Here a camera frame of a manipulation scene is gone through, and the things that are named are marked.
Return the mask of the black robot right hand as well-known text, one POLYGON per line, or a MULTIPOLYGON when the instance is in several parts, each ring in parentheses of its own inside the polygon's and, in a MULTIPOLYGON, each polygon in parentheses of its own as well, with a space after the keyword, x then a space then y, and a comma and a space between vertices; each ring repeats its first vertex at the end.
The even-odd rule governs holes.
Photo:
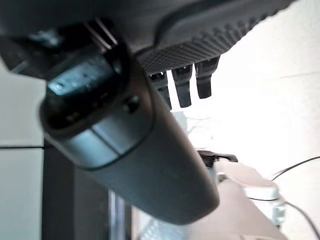
POLYGON ((3 0, 7 68, 47 81, 45 138, 99 184, 176 225, 219 195, 160 73, 212 61, 289 0, 3 0))

